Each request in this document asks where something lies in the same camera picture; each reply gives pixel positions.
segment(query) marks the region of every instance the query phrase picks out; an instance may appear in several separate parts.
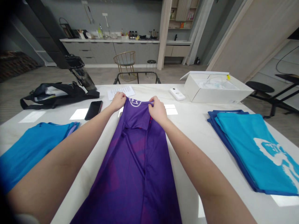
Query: black phone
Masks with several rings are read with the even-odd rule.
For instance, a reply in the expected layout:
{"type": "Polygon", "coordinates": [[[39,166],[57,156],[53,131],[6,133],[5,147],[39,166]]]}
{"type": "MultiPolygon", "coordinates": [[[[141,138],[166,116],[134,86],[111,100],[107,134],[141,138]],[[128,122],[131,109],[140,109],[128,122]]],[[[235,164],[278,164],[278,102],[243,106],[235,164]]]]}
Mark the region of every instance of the black phone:
{"type": "Polygon", "coordinates": [[[93,101],[91,102],[85,120],[90,120],[101,112],[103,101],[93,101]]]}

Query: white box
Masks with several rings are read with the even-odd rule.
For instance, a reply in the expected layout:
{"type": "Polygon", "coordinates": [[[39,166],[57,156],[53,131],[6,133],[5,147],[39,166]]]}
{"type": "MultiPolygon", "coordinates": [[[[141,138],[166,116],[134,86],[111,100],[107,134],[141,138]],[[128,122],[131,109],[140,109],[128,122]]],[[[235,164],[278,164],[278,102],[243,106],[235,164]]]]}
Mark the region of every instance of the white box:
{"type": "Polygon", "coordinates": [[[180,80],[187,78],[184,87],[193,103],[237,104],[254,91],[232,76],[228,80],[227,75],[228,72],[190,71],[180,80]],[[213,83],[212,80],[223,85],[227,84],[232,89],[207,87],[209,81],[213,83]]]}

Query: stack of folded shirts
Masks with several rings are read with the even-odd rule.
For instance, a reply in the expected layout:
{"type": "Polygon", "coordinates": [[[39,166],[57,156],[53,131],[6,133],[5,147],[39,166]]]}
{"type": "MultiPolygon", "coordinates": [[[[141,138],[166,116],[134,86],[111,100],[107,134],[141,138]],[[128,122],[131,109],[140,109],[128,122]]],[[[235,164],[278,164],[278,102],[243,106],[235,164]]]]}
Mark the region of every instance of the stack of folded shirts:
{"type": "Polygon", "coordinates": [[[208,112],[208,122],[255,192],[299,195],[299,165],[273,138],[260,114],[208,112]]]}
{"type": "Polygon", "coordinates": [[[0,156],[0,180],[8,193],[44,156],[74,132],[80,122],[39,123],[0,156]]]}

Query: countertop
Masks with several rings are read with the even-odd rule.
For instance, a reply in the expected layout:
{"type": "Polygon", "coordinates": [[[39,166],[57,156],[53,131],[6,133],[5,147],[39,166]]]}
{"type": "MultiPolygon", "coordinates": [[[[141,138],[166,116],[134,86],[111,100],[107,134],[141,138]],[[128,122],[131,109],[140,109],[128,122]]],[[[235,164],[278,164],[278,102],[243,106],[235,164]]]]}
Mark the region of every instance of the countertop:
{"type": "MultiPolygon", "coordinates": [[[[148,101],[153,95],[156,95],[164,104],[172,104],[175,106],[178,114],[168,115],[169,119],[216,164],[239,194],[257,223],[298,223],[299,203],[294,206],[280,207],[271,195],[254,192],[240,171],[233,156],[224,146],[211,124],[207,122],[207,118],[209,118],[207,112],[212,110],[242,109],[251,114],[254,114],[254,112],[242,103],[236,105],[192,103],[186,94],[183,84],[99,85],[97,86],[97,90],[101,93],[99,99],[85,100],[46,110],[46,113],[33,123],[18,123],[33,111],[23,110],[0,126],[0,135],[2,136],[0,155],[8,150],[28,128],[40,122],[67,124],[72,121],[78,121],[81,122],[81,125],[84,125],[86,121],[83,119],[69,120],[77,109],[88,108],[92,101],[98,100],[103,101],[102,109],[104,109],[111,103],[111,101],[108,101],[107,91],[124,86],[133,87],[136,94],[131,96],[131,98],[136,100],[148,101]],[[170,88],[179,89],[186,96],[186,99],[176,101],[168,91],[170,88]]],[[[88,196],[116,129],[119,120],[118,114],[118,112],[114,113],[109,119],[102,136],[80,169],[51,224],[69,224],[88,196]]],[[[268,123],[266,123],[266,125],[277,142],[299,163],[299,148],[271,125],[268,123]]],[[[188,224],[206,223],[204,210],[198,193],[184,171],[168,138],[167,143],[182,222],[188,224]]],[[[289,199],[296,200],[296,198],[298,197],[279,196],[279,201],[287,202],[289,199]]]]}
{"type": "Polygon", "coordinates": [[[109,39],[109,40],[92,40],[92,39],[60,39],[61,42],[109,42],[109,43],[140,43],[140,44],[158,44],[159,40],[132,40],[132,39],[109,39]]]}
{"type": "MultiPolygon", "coordinates": [[[[92,40],[92,39],[60,39],[61,42],[106,42],[106,43],[141,43],[141,44],[157,44],[159,40],[131,40],[131,39],[109,39],[109,40],[92,40]]],[[[166,45],[191,45],[191,41],[187,40],[167,40],[166,45]]]]}

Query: wall shelf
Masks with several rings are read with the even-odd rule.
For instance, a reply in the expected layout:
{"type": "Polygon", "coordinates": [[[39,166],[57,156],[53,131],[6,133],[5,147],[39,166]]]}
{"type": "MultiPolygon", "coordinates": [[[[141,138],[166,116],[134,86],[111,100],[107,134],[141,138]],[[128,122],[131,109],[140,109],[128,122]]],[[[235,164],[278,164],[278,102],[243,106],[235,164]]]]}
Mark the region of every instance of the wall shelf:
{"type": "Polygon", "coordinates": [[[194,18],[195,18],[197,8],[198,8],[198,4],[199,4],[200,0],[192,0],[191,1],[189,12],[194,13],[194,16],[193,16],[193,19],[186,19],[186,21],[185,21],[185,26],[186,27],[185,28],[180,28],[182,22],[175,20],[179,1],[180,0],[173,0],[172,1],[172,7],[171,7],[172,10],[171,10],[170,16],[172,15],[172,12],[174,12],[174,19],[169,19],[168,29],[169,30],[190,30],[192,28],[193,21],[194,21],[194,18]]]}

